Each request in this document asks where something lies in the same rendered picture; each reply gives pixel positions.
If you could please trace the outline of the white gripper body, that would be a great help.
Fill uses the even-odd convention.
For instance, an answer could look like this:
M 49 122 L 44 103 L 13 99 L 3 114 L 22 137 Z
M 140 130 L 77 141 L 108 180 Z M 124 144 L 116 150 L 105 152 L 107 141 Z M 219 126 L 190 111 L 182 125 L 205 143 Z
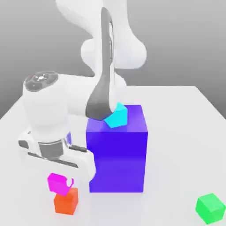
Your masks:
M 55 172 L 66 174 L 85 182 L 90 182 L 96 174 L 94 155 L 92 152 L 81 152 L 72 149 L 64 150 L 63 156 L 56 159 L 46 159 L 38 154 L 27 152 L 29 156 L 55 164 Z

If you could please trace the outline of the small magenta cube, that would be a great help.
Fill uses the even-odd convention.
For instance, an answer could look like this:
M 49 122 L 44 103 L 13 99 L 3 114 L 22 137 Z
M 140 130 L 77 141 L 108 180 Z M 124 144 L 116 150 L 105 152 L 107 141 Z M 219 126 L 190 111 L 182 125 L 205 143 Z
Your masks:
M 65 176 L 55 173 L 51 173 L 47 178 L 49 190 L 62 196 L 66 196 L 74 184 L 73 178 L 71 178 L 70 186 L 68 186 L 67 181 L 68 179 Z

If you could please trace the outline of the small orange cube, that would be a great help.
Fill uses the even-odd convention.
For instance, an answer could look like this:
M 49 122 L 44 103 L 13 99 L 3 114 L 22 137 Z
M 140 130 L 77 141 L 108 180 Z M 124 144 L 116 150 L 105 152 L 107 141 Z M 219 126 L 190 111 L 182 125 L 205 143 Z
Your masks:
M 78 204 L 78 189 L 70 188 L 66 196 L 56 194 L 54 198 L 55 212 L 66 215 L 73 215 Z

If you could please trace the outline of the small cyan cube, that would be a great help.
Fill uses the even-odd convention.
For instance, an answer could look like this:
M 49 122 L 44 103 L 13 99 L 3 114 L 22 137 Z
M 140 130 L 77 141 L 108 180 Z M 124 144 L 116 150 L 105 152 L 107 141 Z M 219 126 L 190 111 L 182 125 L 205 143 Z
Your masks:
M 117 104 L 115 111 L 104 121 L 110 128 L 116 128 L 127 125 L 128 123 L 128 109 L 121 103 Z

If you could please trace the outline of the small green cube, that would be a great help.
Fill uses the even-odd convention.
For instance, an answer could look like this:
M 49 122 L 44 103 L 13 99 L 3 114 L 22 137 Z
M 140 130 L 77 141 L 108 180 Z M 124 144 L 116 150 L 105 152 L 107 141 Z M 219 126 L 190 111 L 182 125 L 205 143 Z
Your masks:
M 197 199 L 195 211 L 206 224 L 223 219 L 226 205 L 214 194 L 210 193 Z

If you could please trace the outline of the large blue box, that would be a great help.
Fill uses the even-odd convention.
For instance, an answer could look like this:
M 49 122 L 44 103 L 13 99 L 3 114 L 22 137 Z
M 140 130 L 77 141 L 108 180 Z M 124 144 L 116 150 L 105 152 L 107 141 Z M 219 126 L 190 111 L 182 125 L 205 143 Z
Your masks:
M 94 154 L 96 175 L 90 192 L 143 192 L 148 129 L 141 105 L 127 105 L 128 123 L 110 128 L 89 119 L 87 148 Z

